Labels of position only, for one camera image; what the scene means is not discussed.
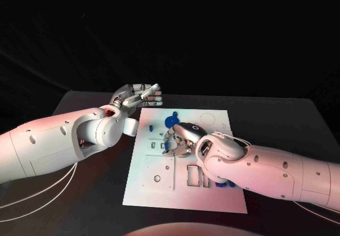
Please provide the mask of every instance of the blue piece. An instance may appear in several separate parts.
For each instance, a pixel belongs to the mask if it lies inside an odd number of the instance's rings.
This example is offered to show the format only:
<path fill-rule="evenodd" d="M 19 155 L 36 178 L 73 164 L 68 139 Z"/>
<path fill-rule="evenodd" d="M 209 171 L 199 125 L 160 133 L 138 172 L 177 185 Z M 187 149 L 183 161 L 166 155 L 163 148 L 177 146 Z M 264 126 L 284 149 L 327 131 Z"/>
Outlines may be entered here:
<path fill-rule="evenodd" d="M 174 124 L 179 124 L 177 112 L 173 112 L 171 116 L 166 118 L 166 127 L 169 129 Z"/>
<path fill-rule="evenodd" d="M 226 186 L 226 183 L 215 183 L 216 184 L 216 187 L 225 187 Z"/>

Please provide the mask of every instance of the rectangular cutout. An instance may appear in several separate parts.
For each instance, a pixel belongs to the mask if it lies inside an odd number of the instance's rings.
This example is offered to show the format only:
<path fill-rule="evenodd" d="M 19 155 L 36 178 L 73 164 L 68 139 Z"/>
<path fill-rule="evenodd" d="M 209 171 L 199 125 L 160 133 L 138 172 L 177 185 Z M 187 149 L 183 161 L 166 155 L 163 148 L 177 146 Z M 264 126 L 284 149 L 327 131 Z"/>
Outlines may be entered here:
<path fill-rule="evenodd" d="M 205 175 L 205 172 L 202 171 L 202 179 L 203 179 L 203 188 L 209 188 L 209 178 L 207 176 Z"/>
<path fill-rule="evenodd" d="M 200 186 L 199 167 L 186 166 L 186 170 L 187 170 L 187 181 L 186 181 L 187 184 L 186 185 L 199 187 Z"/>

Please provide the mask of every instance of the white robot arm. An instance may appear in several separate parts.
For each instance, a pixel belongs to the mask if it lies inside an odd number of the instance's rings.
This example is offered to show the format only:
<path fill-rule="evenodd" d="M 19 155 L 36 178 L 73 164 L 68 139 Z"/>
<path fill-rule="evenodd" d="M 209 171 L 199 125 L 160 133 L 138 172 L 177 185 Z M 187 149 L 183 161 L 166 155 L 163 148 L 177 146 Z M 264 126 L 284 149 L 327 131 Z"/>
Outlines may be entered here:
<path fill-rule="evenodd" d="M 114 146 L 122 133 L 135 136 L 135 107 L 158 106 L 160 86 L 125 85 L 109 105 L 37 119 L 0 135 L 0 184 L 48 174 Z"/>
<path fill-rule="evenodd" d="M 166 133 L 177 149 L 164 156 L 187 157 L 193 152 L 197 166 L 218 183 L 228 180 L 241 188 L 271 198 L 314 203 L 340 210 L 340 164 L 318 161 L 287 151 L 249 145 L 241 147 L 230 137 L 210 135 L 194 124 L 180 123 Z"/>

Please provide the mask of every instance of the table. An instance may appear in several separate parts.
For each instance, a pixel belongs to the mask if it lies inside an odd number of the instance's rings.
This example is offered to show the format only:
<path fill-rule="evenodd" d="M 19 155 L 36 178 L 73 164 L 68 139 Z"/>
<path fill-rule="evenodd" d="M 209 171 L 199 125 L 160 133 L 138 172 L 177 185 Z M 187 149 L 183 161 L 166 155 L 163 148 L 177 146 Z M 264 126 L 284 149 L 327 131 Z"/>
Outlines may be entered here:
<path fill-rule="evenodd" d="M 108 104 L 111 93 L 71 91 L 55 115 Z M 294 98 L 164 95 L 163 108 L 228 110 L 233 135 L 252 144 L 340 163 L 340 147 L 313 102 Z M 133 114 L 138 119 L 140 109 Z M 0 223 L 3 235 L 122 235 L 151 225 L 199 222 L 235 227 L 262 235 L 340 233 L 340 227 L 292 202 L 245 190 L 248 214 L 124 206 L 134 138 L 79 162 L 68 189 L 39 212 Z M 69 167 L 45 176 L 14 180 L 1 205 L 46 188 Z M 17 206 L 1 209 L 3 219 L 27 213 L 58 194 L 65 181 Z"/>

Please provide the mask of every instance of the black curtain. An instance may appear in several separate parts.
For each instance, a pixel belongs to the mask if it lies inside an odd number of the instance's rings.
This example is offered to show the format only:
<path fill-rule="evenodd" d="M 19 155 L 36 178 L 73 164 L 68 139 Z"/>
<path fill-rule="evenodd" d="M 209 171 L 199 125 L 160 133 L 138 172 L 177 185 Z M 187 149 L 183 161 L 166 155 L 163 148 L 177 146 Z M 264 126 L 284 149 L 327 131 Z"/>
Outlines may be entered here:
<path fill-rule="evenodd" d="M 241 11 L 120 14 L 109 4 L 0 3 L 1 132 L 46 117 L 66 91 L 160 83 L 167 94 L 311 99 L 334 134 L 340 42 L 334 6 L 310 16 Z"/>

